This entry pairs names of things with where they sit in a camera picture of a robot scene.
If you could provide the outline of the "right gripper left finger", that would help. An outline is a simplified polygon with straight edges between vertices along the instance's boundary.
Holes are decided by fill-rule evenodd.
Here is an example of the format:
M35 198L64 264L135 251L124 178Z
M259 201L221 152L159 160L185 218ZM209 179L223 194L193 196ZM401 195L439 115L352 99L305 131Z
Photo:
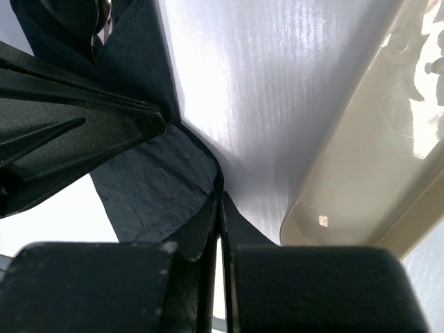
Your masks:
M34 243L1 280L2 332L209 332L211 195L160 243Z

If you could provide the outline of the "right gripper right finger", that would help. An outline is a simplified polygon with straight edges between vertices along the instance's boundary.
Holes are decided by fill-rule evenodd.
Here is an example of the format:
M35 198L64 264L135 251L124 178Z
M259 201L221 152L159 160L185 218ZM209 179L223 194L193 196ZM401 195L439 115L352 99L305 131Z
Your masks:
M220 201L229 332L427 332L401 263L382 248L278 246Z

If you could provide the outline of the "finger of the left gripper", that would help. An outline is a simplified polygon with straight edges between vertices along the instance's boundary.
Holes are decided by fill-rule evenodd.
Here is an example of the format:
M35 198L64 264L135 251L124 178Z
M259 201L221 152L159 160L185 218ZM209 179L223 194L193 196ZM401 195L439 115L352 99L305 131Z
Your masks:
M159 107L156 105L151 105L143 101L137 101L135 99L109 92L91 80L55 67L43 60L16 49L5 42L1 42L1 68L11 69L21 74L31 75L52 83L58 83L67 87L99 94L101 96L111 98L113 101L118 103L122 103L125 106L131 106L140 108L144 111L154 112L155 114L161 114Z
M1 217L29 210L164 133L161 114L1 70Z

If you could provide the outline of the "silver fork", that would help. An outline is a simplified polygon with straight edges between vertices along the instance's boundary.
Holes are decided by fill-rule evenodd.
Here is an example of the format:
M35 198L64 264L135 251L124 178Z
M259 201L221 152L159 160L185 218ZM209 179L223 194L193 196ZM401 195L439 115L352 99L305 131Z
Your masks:
M96 0L95 5L95 22L94 30L91 36L91 50L94 54L96 50L96 40L99 37L99 33L108 25L112 14L112 1L111 0Z

